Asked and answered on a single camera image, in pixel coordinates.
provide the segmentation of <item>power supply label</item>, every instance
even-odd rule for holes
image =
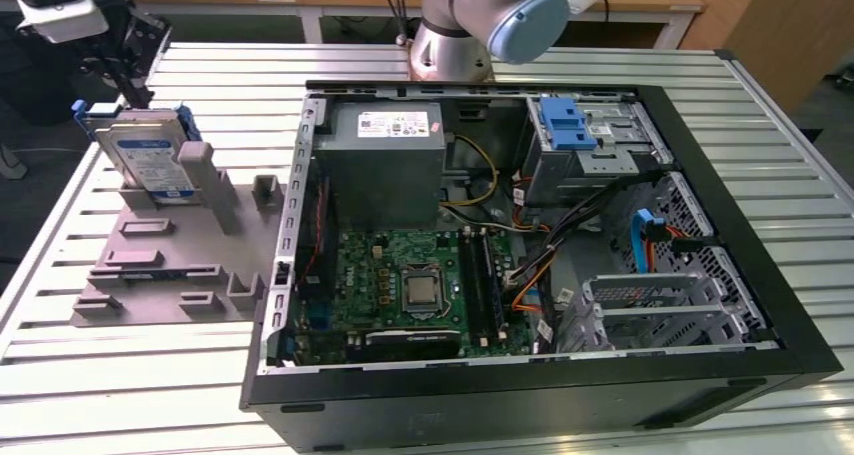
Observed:
[[[183,203],[193,194],[192,183],[177,163],[168,140],[119,140],[119,155],[133,177],[163,203]]]
[[[363,112],[360,138],[428,137],[427,112]]]

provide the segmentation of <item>wooden workbench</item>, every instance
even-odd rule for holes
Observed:
[[[143,8],[159,14],[295,15],[301,18],[305,41],[321,43],[320,18],[324,16],[389,16],[385,0],[139,0]],[[612,22],[663,25],[652,48],[676,48],[694,15],[703,11],[702,0],[608,0]],[[420,15],[422,0],[407,0],[410,16]],[[11,0],[0,0],[0,10],[13,10]],[[575,21],[600,21],[604,4],[572,17]]]

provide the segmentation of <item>aluminum table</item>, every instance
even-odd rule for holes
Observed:
[[[854,192],[740,65],[711,52],[555,49],[495,72],[499,81],[667,89],[846,370],[687,430],[395,453],[854,451]],[[247,183],[256,173],[287,177],[307,79],[404,80],[406,56],[391,46],[175,43],[151,86],[157,104],[189,105],[216,165]],[[249,323],[68,324],[123,205],[120,182],[92,146],[0,298],[3,454],[288,453],[237,410]]]

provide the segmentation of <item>barcode label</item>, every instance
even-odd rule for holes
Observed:
[[[588,125],[587,131],[591,135],[612,135],[611,127],[607,125]]]
[[[524,205],[524,190],[522,190],[520,188],[512,189],[512,203],[515,203],[520,207]]]
[[[551,327],[546,323],[546,320],[543,320],[542,318],[539,319],[539,323],[536,324],[536,331],[548,341],[548,343],[551,343],[551,337],[555,334],[555,331],[551,329]]]

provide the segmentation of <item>floor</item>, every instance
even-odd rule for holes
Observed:
[[[393,34],[393,26],[380,26],[379,32],[355,33],[340,26],[329,26],[336,41],[364,43]],[[205,39],[199,35],[183,39]],[[112,94],[92,80],[79,81],[87,98],[109,100]],[[800,128],[823,129],[816,147],[849,184],[854,185],[854,91],[839,91],[830,80],[822,81],[810,99],[792,116]],[[0,141],[17,151],[29,172],[24,179],[0,180],[0,288],[5,287],[16,265],[41,228],[59,194],[77,166],[88,139],[79,127],[64,123],[55,127],[32,127],[0,102]]]

